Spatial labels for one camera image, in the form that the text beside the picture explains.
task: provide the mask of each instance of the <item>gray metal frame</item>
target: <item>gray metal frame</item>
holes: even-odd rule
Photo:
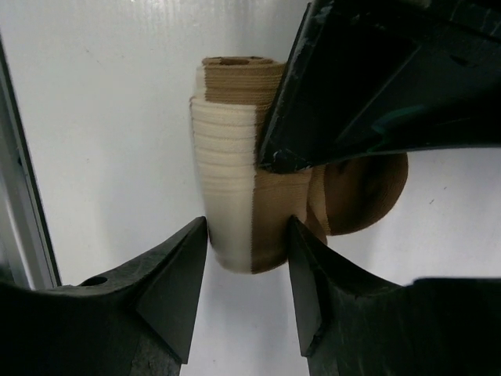
[[[61,285],[33,166],[0,41],[0,280]]]

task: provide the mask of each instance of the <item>robotic claw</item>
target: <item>robotic claw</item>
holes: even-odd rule
[[[260,166],[288,173],[362,155],[499,147],[500,24],[501,6],[488,0],[314,1],[264,130]],[[501,373],[499,280],[400,287],[294,218],[287,241],[311,376]],[[2,307],[2,373],[178,375],[206,250],[198,218],[80,286],[0,284],[2,301],[15,302]]]

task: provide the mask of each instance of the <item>white surface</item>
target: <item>white surface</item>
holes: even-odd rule
[[[306,1],[0,2],[52,242],[67,284],[146,251],[203,214],[188,99],[205,56],[284,60]],[[501,150],[413,154],[374,227],[330,243],[382,277],[499,275]],[[308,374],[286,267],[256,277],[207,257],[183,376]]]

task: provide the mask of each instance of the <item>black plastic part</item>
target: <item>black plastic part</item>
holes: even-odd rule
[[[207,251],[198,218],[163,244],[80,286],[0,284],[1,374],[179,375]]]
[[[260,167],[501,146],[501,10],[478,0],[316,0],[266,121]]]
[[[311,376],[500,374],[501,280],[400,287],[332,251],[297,219],[288,239],[297,332]]]

